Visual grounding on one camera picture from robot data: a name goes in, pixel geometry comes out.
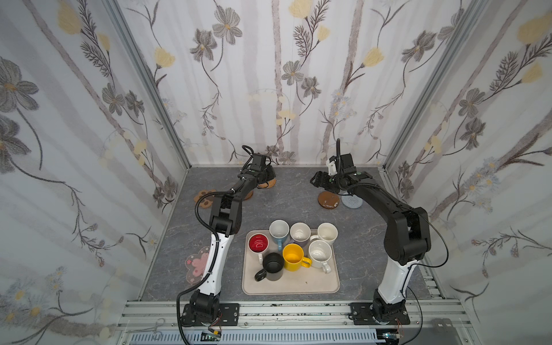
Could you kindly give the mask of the woven rattan round coaster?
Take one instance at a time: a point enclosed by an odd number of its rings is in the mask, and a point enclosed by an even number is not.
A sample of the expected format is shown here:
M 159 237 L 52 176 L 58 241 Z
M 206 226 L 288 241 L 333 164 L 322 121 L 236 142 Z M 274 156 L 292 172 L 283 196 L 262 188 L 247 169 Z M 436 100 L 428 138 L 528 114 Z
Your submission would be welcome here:
M 276 182 L 277 182 L 277 180 L 274 178 L 270 181 L 259 184 L 257 186 L 257 188 L 259 188 L 259 189 L 273 188 L 275 186 Z

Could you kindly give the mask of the glossy dark brown round coaster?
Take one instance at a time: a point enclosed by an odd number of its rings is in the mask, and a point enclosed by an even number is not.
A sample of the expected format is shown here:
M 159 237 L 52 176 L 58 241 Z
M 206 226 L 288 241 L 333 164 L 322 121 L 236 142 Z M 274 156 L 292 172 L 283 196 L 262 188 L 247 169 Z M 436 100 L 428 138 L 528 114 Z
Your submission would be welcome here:
M 324 209 L 335 209 L 339 206 L 340 197 L 335 193 L 323 191 L 318 196 L 318 203 Z

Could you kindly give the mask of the grey blue woven coaster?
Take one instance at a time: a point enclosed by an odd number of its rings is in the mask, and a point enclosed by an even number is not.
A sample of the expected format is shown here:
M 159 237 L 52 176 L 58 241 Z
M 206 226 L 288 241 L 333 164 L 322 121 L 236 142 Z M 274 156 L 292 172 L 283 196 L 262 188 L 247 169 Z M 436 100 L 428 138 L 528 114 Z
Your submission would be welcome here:
M 341 197 L 342 203 L 345 207 L 350 209 L 358 209 L 362 206 L 364 201 L 355 195 L 343 195 Z

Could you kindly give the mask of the cork paw print coaster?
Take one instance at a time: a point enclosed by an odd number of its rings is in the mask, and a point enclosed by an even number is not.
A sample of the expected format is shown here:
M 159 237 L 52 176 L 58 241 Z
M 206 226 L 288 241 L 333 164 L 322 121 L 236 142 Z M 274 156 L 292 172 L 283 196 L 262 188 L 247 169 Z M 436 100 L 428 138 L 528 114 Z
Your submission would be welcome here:
M 214 203 L 214 192 L 216 190 L 202 190 L 198 192 L 193 201 L 202 209 L 211 208 Z

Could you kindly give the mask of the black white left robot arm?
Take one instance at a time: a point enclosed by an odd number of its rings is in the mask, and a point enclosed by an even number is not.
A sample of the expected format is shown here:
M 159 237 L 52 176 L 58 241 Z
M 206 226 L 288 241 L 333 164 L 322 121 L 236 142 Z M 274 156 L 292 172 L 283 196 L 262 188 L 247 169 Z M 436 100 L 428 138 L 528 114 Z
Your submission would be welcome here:
M 195 203 L 195 216 L 211 233 L 206 271 L 199 283 L 178 294 L 177 301 L 191 294 L 188 316 L 201 323 L 214 323 L 220 316 L 221 279 L 230 245 L 242 225 L 242 204 L 247 195 L 275 179 L 272 159 L 243 147 L 250 155 L 238 181 L 227 191 L 211 191 Z

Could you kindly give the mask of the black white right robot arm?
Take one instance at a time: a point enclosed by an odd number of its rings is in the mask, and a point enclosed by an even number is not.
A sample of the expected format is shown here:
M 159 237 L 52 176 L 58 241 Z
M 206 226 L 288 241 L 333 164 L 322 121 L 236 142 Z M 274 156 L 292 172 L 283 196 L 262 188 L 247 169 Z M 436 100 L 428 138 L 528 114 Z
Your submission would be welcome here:
M 335 155 L 328 170 L 310 180 L 316 188 L 356 196 L 371 206 L 386 222 L 384 248 L 388 263 L 384 277 L 372 300 L 371 314 L 377 323 L 387 324 L 405 312 L 405 289 L 413 268 L 431 249 L 427 212 L 395 198 L 366 172 L 359 172 L 352 156 Z

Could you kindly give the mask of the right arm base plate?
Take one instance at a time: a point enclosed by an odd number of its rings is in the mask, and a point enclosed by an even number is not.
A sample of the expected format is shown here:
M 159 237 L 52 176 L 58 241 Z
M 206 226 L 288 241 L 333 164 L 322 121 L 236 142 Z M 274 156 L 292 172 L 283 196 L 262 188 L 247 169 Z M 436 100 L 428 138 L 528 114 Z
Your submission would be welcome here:
M 399 326 L 410 325 L 411 320 L 405 302 L 388 303 L 351 303 L 349 318 L 355 326 Z

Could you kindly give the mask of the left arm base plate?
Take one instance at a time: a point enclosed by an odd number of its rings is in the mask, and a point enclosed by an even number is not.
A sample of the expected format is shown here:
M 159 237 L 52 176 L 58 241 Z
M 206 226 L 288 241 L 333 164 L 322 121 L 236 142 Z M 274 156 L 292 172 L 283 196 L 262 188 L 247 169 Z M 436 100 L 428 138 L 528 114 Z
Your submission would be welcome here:
M 183 327 L 191 326 L 237 326 L 240 304 L 222 303 L 216 316 L 201 313 L 196 306 L 186 304 L 181 315 Z

